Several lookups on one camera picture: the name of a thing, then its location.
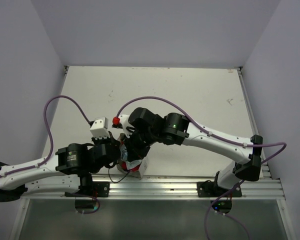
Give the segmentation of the red orange snack packet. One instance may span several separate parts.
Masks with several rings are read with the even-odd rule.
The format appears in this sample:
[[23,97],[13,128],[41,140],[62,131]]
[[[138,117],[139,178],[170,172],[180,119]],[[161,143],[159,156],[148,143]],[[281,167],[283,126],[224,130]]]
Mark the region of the red orange snack packet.
[[125,171],[125,172],[137,172],[142,164],[142,160],[134,160],[134,161],[127,161],[124,162],[122,161],[120,163],[120,167]]

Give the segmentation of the small silver snack packet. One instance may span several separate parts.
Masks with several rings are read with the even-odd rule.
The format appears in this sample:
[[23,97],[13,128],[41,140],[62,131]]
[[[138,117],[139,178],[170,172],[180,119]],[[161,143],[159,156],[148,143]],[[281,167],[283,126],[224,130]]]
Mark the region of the small silver snack packet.
[[119,149],[120,149],[120,159],[123,162],[127,162],[128,161],[128,150],[123,141],[120,142]]

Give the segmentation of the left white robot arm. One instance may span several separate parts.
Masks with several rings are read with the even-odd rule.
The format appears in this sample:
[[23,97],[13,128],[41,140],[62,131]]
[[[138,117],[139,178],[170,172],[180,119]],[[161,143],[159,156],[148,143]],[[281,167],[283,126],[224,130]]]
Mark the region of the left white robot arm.
[[110,135],[91,143],[71,143],[55,155],[19,165],[0,162],[0,203],[49,192],[96,197],[92,175],[116,165],[121,156],[120,144]]

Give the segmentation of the brown paper bag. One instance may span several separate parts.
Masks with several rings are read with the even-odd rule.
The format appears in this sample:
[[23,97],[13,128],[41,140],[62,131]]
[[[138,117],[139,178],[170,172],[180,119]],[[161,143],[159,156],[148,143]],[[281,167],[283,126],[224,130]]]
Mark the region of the brown paper bag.
[[[152,143],[141,141],[139,138],[128,138],[121,133],[114,144],[113,160],[108,167],[107,174],[113,184],[120,183],[127,176],[142,179],[148,167],[148,153]],[[116,168],[123,174],[120,180],[114,180],[110,169]]]

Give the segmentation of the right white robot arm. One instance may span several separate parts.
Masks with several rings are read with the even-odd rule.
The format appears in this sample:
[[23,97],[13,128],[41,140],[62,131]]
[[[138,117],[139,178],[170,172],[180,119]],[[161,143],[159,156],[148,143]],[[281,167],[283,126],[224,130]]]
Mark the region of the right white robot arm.
[[142,107],[131,114],[119,117],[127,151],[127,161],[142,160],[155,143],[166,146],[179,145],[205,149],[232,160],[226,168],[218,171],[211,188],[217,196],[225,196],[240,181],[256,182],[261,172],[261,144],[263,138],[228,136],[223,141],[216,132],[191,121],[180,113],[161,117]]

